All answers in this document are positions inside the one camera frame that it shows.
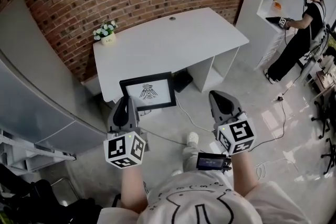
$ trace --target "picture frame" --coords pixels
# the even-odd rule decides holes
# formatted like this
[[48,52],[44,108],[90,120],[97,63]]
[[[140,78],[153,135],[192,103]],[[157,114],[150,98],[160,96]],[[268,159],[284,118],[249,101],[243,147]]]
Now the picture frame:
[[119,82],[124,96],[131,96],[138,111],[176,105],[172,73],[160,73]]

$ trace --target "white sneaker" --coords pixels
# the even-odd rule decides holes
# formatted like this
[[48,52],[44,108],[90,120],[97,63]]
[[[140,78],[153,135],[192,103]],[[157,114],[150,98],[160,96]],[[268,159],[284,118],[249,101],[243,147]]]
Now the white sneaker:
[[176,175],[179,175],[179,174],[181,174],[181,173],[183,173],[181,170],[175,170],[175,171],[173,171],[173,172],[171,173],[170,176],[176,176]]
[[268,75],[268,69],[265,69],[265,70],[264,70],[264,74],[265,74],[265,77],[268,79],[268,81],[269,81],[271,84],[274,84],[274,83],[278,82],[277,80],[273,80],[272,78],[269,77],[269,75]]
[[187,137],[187,144],[191,142],[196,143],[196,145],[198,144],[198,134],[196,134],[195,132],[190,132],[190,134]]

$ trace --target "gray floor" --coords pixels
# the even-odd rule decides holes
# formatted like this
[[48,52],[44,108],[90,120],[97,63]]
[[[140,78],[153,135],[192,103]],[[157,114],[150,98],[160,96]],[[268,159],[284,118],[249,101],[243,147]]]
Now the gray floor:
[[[295,66],[280,83],[271,85],[261,70],[251,71],[235,60],[225,82],[215,89],[240,100],[248,117],[254,121],[258,134],[256,143],[259,143],[282,134],[283,112],[280,103],[275,100],[291,85],[299,70]],[[317,113],[310,101],[314,94],[309,87],[295,83],[283,102],[287,116],[285,136],[256,148],[251,152],[251,158],[255,165],[272,162],[265,163],[266,170],[262,170],[264,178],[260,179],[261,182],[277,182],[312,223],[327,223],[335,210],[336,180],[333,171],[323,176],[329,160],[321,159],[320,155],[328,148],[325,139],[318,140],[321,123],[310,120]],[[208,92],[200,93],[191,84],[177,97],[196,124],[212,130],[214,122]],[[185,142],[188,132],[195,131],[200,137],[200,148],[208,152],[208,145],[214,139],[211,133],[193,126],[177,106],[163,109],[158,115],[141,121],[140,126],[180,143]],[[151,150],[144,156],[142,170],[144,180],[151,188],[166,179],[173,170],[182,167],[183,146],[151,134],[148,137]],[[41,176],[50,181],[67,176],[81,197],[92,197],[103,206],[110,206],[120,189],[120,171],[104,161],[102,146],[78,156],[74,162],[48,167],[41,172]]]

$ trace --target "woman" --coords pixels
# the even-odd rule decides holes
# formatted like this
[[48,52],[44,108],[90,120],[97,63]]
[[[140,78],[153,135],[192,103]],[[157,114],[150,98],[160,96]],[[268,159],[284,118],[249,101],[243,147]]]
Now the woman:
[[[279,82],[295,63],[309,51],[310,29],[311,39],[315,39],[316,35],[323,27],[325,13],[322,6],[323,0],[311,1],[317,4],[308,4],[307,10],[302,14],[302,20],[286,22],[286,28],[293,27],[298,29],[298,32],[287,45],[279,59],[273,63],[269,69],[264,70],[264,74],[271,84]],[[323,14],[321,14],[317,5],[321,6]]]

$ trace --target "person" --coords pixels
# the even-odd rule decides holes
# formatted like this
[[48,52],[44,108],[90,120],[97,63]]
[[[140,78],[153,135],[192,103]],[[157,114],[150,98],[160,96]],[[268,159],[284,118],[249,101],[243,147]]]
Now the person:
[[302,14],[302,20],[291,20],[286,22],[285,28],[293,27],[298,29],[298,32],[288,43],[279,59],[268,69],[264,70],[264,74],[271,84],[279,82],[289,70],[292,69],[295,63],[309,51],[310,34],[311,39],[315,39],[316,35],[323,27],[325,16],[323,0],[311,1],[313,1],[313,3],[308,4],[307,10]]
[[98,224],[309,223],[276,183],[259,183],[248,152],[232,156],[234,188],[218,170],[197,170],[198,135],[187,137],[184,173],[152,189],[147,198],[139,166],[123,170],[122,208],[103,208]]

